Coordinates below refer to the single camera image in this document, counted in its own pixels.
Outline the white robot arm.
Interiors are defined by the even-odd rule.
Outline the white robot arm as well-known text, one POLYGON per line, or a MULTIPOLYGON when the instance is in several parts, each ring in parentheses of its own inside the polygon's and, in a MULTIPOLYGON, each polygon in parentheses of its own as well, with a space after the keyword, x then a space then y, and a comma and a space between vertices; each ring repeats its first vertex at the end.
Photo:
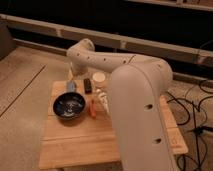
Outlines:
POLYGON ((97 52, 89 39, 66 55, 75 75, 89 67, 110 74, 108 108, 124 171, 178 171, 160 108, 173 79, 169 64, 147 55, 97 52))

